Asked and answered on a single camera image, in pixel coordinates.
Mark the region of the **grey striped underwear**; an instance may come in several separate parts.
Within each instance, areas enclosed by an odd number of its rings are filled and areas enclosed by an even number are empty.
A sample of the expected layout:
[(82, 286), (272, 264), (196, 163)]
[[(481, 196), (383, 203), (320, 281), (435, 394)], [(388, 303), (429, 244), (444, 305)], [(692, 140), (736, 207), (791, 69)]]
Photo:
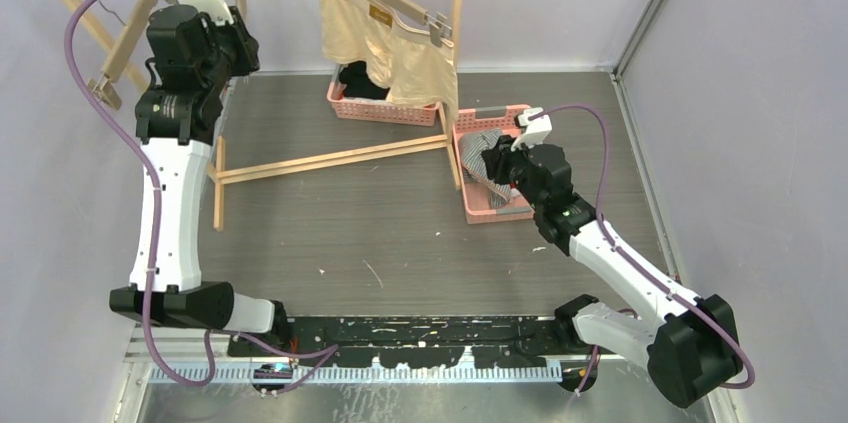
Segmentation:
[(466, 133), (459, 138), (459, 160), (464, 178), (486, 190), (489, 205), (493, 209), (501, 209), (511, 202), (512, 189), (509, 185), (496, 184), (488, 177), (482, 153), (492, 149), (503, 135), (502, 130), (494, 128)]

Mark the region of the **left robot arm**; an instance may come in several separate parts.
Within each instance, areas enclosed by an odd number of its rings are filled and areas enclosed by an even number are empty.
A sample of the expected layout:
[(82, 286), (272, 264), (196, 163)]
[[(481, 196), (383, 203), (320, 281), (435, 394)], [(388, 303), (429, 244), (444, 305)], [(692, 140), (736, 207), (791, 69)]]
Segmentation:
[(211, 159), (221, 94), (233, 77), (260, 67), (259, 45), (241, 18), (211, 16), (177, 4), (153, 12), (146, 38), (153, 52), (151, 81), (135, 106), (135, 137), (152, 164), (162, 200), (158, 245), (150, 247), (155, 190), (144, 183), (138, 256), (127, 286), (111, 291), (110, 309), (141, 321), (147, 276), (150, 320), (171, 328), (253, 333), (269, 356), (292, 340), (283, 304), (237, 293), (228, 282), (205, 281), (198, 254), (202, 186)]

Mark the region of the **beige underwear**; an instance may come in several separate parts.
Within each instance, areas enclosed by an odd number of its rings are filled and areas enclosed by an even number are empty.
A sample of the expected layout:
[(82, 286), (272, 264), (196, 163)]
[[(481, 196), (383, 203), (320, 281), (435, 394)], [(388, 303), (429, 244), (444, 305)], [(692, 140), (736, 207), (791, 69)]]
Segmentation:
[(397, 106), (441, 103), (445, 115), (459, 115), (455, 45), (431, 43), (395, 11), (374, 0), (320, 0), (322, 50), (337, 65), (367, 63), (370, 79), (388, 88), (385, 100)]

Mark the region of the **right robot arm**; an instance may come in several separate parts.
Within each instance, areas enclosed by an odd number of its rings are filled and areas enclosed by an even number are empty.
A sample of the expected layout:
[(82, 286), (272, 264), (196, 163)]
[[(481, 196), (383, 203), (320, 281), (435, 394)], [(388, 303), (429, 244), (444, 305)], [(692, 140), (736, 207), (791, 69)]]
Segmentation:
[(701, 297), (636, 252), (574, 189), (562, 148), (516, 149), (503, 136), (482, 151), (487, 177), (518, 191), (540, 235), (605, 281), (633, 310), (626, 316), (582, 295), (561, 306), (558, 346), (599, 346), (644, 369), (667, 401), (687, 408), (745, 373), (730, 304)]

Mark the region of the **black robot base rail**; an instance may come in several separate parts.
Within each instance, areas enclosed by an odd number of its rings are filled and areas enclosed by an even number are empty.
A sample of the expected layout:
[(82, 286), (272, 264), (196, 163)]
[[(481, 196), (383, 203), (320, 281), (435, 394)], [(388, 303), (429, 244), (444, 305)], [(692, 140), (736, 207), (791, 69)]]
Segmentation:
[(289, 320), (282, 338), (260, 335), (262, 342), (296, 353), (311, 366), (321, 352), (336, 350), (327, 367), (395, 369), (451, 368), (469, 350), (476, 369), (532, 368), (562, 356), (588, 355), (565, 336), (552, 316), (310, 316)]

